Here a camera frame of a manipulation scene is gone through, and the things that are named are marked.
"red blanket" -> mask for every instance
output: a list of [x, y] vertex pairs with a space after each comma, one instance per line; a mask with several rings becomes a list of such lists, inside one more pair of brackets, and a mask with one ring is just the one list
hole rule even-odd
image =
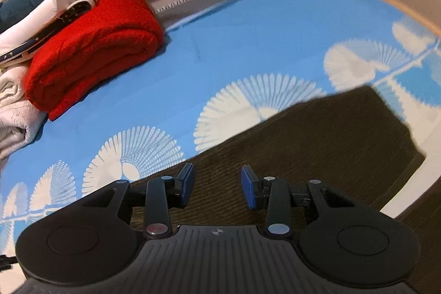
[[145, 0], [100, 0], [38, 50], [26, 96], [55, 120], [101, 81], [151, 58], [163, 38]]

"blue bedsheet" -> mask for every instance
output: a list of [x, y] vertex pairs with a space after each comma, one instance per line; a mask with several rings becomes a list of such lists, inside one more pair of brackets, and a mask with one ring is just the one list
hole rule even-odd
[[188, 159], [298, 101], [375, 86], [417, 143], [440, 121], [440, 40], [380, 0], [231, 0], [168, 34], [10, 156], [0, 253], [82, 195]]

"dark blanket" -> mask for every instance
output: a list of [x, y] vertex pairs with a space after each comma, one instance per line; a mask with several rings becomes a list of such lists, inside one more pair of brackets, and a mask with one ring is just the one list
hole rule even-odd
[[[407, 127], [374, 90], [362, 87], [294, 105], [189, 160], [197, 170], [195, 188], [188, 207], [171, 210], [171, 219], [174, 225], [263, 225], [265, 211], [248, 210], [241, 192], [244, 164], [259, 177], [291, 184], [320, 179], [381, 209], [423, 160]], [[177, 174], [182, 166], [154, 177]], [[135, 208], [132, 226], [140, 228], [142, 217]]]
[[441, 292], [441, 179], [398, 217], [420, 239], [421, 259], [409, 283], [421, 294]]

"toy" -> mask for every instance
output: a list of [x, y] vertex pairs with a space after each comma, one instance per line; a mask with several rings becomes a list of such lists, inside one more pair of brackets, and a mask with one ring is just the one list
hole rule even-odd
[[[116, 180], [26, 228], [0, 270], [19, 262], [28, 280], [16, 294], [416, 294], [406, 283], [415, 234], [316, 179], [289, 185], [245, 165], [237, 183], [250, 210], [266, 210], [263, 227], [174, 231], [168, 209], [188, 205], [195, 177], [187, 163], [147, 185]], [[142, 231], [129, 226], [133, 207], [144, 207]], [[303, 231], [292, 207], [304, 210]]]

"white blanket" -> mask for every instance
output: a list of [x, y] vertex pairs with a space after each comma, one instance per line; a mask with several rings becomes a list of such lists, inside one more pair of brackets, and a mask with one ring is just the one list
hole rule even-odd
[[25, 97], [0, 108], [0, 160], [32, 142], [45, 117]]
[[0, 34], [0, 54], [18, 47], [51, 23], [77, 0], [44, 0], [29, 15]]
[[29, 62], [0, 69], [0, 109], [23, 97], [23, 79], [28, 69]]

